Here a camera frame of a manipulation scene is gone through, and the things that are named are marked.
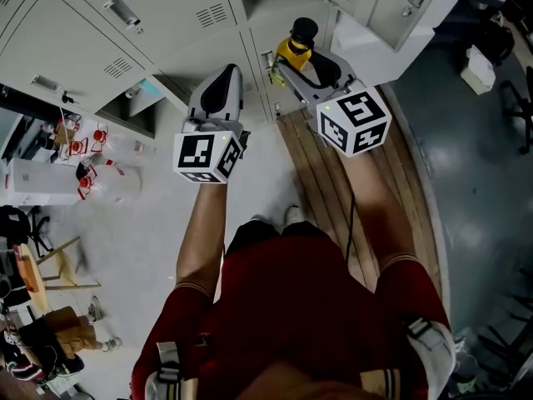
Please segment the white box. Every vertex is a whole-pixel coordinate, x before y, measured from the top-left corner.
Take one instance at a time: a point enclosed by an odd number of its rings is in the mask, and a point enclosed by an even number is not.
[[[13,158],[0,183],[2,200],[12,206],[73,204],[80,200],[74,166]]]
[[[476,46],[472,46],[466,51],[467,63],[465,69],[461,71],[461,78],[478,95],[492,90],[496,75],[492,62],[489,61]]]
[[[392,121],[374,87],[321,103],[316,116],[318,132],[348,157],[382,145]]]
[[[174,172],[192,183],[227,183],[242,145],[231,131],[178,133]]]

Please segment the shoe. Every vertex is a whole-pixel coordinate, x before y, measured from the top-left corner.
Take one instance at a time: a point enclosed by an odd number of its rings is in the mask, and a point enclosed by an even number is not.
[[[285,227],[288,227],[293,223],[303,223],[305,221],[306,215],[304,215],[301,207],[293,205],[285,211]]]
[[[94,322],[103,319],[102,307],[100,307],[100,301],[98,301],[97,297],[91,298],[91,305],[89,305],[89,311],[87,314],[94,318]]]
[[[262,215],[254,215],[250,218],[250,221],[259,221],[260,223],[267,223],[268,225],[273,225],[266,217]]]
[[[110,353],[122,346],[122,340],[119,337],[112,337],[109,341],[103,343],[103,349],[105,353]]]

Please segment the black hat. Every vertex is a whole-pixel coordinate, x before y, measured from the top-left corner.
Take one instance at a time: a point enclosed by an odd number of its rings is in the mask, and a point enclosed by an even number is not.
[[[318,33],[318,25],[308,17],[299,17],[292,25],[291,38],[300,44],[311,46]]]

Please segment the concrete floor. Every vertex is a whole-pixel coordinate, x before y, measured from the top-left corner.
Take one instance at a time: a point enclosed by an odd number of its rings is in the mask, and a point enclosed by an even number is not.
[[[102,284],[88,292],[50,292],[52,308],[71,305],[84,314],[96,294],[107,314],[95,325],[98,337],[105,341],[116,335],[124,342],[116,352],[82,353],[87,366],[79,380],[97,400],[129,398],[133,364],[174,286],[177,253],[198,189],[172,171],[173,138],[182,116],[167,104],[159,107],[156,118],[157,155],[143,168],[142,194],[131,207],[79,202],[49,209],[53,243],[81,235],[87,267],[78,272],[80,281]],[[229,184],[226,245],[252,215],[281,223],[285,208],[299,203],[294,167],[276,125],[247,128],[253,129],[248,149]],[[80,260],[76,250],[71,256]]]
[[[504,80],[528,97],[514,56],[496,68],[493,90],[478,97],[459,77],[451,50],[429,47],[392,88],[436,197],[454,333],[476,335],[493,324],[512,340],[523,325],[509,312],[529,315],[509,295],[526,288],[518,270],[533,253],[533,152],[517,151],[523,121],[502,117]]]

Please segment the gray floor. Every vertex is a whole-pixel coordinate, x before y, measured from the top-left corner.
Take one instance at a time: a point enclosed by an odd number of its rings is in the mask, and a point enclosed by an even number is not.
[[[522,291],[518,273],[533,257],[533,150],[521,156],[523,121],[502,117],[501,82],[527,97],[514,56],[496,69],[496,85],[480,97],[459,77],[451,51],[426,49],[392,84],[421,149],[435,192],[448,255],[454,333],[487,324],[513,338],[509,299]]]

